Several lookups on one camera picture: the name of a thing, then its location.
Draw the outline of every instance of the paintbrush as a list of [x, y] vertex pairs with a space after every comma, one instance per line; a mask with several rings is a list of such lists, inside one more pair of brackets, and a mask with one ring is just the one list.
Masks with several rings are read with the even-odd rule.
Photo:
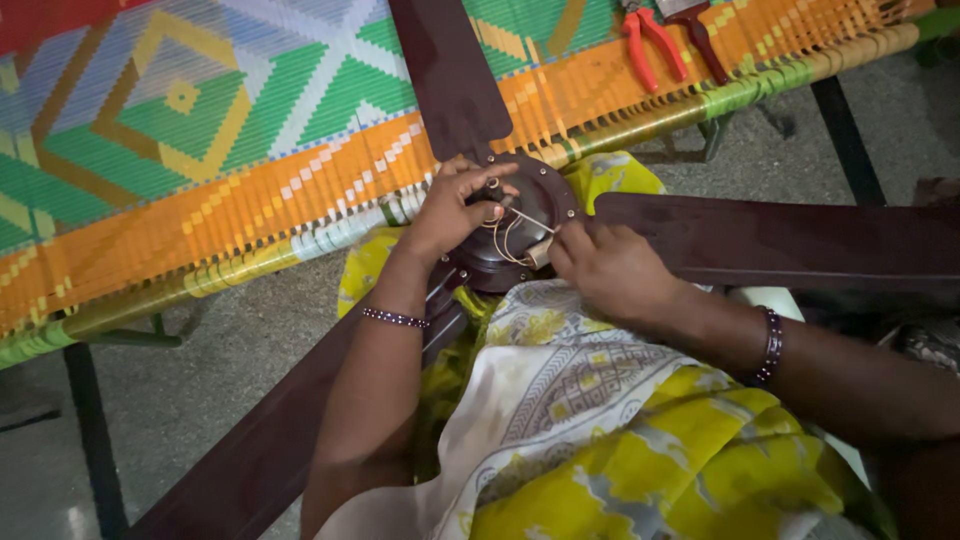
[[656, 1], [657, 7], [660, 8], [660, 13], [663, 15], [663, 22], [665, 24], [682, 24], [686, 27], [690, 42], [700, 51], [700, 56], [704, 57], [713, 80], [720, 86], [725, 85], [730, 80], [727, 77], [727, 71], [724, 70], [723, 64], [717, 59], [716, 53], [713, 52], [707, 27], [698, 18], [700, 13], [709, 9], [709, 0]]

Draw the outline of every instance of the hand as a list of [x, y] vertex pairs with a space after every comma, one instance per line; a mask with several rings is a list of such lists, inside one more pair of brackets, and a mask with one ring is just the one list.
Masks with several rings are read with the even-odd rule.
[[646, 238], [622, 225], [598, 225], [588, 234], [579, 221], [564, 223], [548, 255], [588, 304], [641, 330], [670, 324], [676, 304], [691, 288], [670, 274]]
[[450, 160], [440, 167], [437, 178], [420, 207], [410, 230], [400, 240], [401, 249], [416, 254], [432, 265], [446, 252], [460, 245], [484, 221], [503, 215], [494, 201], [467, 206], [464, 202], [487, 180], [515, 173], [516, 163], [480, 168], [469, 160]]

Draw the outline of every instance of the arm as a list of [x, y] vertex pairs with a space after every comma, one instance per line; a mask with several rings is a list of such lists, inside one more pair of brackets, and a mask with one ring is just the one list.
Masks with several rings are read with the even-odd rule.
[[[480, 169], [466, 160], [445, 163], [420, 214], [399, 240], [370, 293], [370, 307], [423, 318], [433, 265], [487, 219], [502, 215], [493, 202], [464, 200], [487, 179], [515, 164]], [[363, 317], [326, 404], [303, 492], [300, 538], [313, 538], [354, 495], [411, 481], [408, 459], [420, 393], [422, 331]]]
[[[550, 248], [554, 268], [584, 299], [621, 325], [664, 340], [735, 377], [763, 363], [761, 312], [709, 294], [672, 276], [642, 237], [626, 227], [587, 234], [570, 222]], [[920, 525], [960, 518], [960, 381], [932, 367], [786, 320], [780, 364], [770, 390], [806, 419], [879, 460], [880, 492], [906, 537]], [[923, 492], [931, 504], [912, 504]]]

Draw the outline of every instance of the colorful woven cot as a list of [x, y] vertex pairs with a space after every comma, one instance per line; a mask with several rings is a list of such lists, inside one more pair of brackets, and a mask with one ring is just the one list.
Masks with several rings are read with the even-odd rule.
[[[6, 3], [0, 368], [406, 222], [431, 182], [385, 0]], [[465, 5], [515, 126], [494, 150], [560, 168], [910, 47], [933, 0], [713, 0], [731, 83], [671, 26], [690, 77], [648, 50], [658, 95], [610, 0]]]

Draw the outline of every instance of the person's left hand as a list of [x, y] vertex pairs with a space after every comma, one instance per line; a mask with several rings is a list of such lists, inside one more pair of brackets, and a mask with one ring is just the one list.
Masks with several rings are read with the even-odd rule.
[[410, 230], [401, 238], [403, 249], [433, 264], [457, 247], [484, 221], [503, 215], [503, 207], [494, 201], [467, 206], [464, 202], [491, 178], [515, 173], [516, 163], [481, 168], [470, 160], [450, 160], [440, 167], [430, 191]]

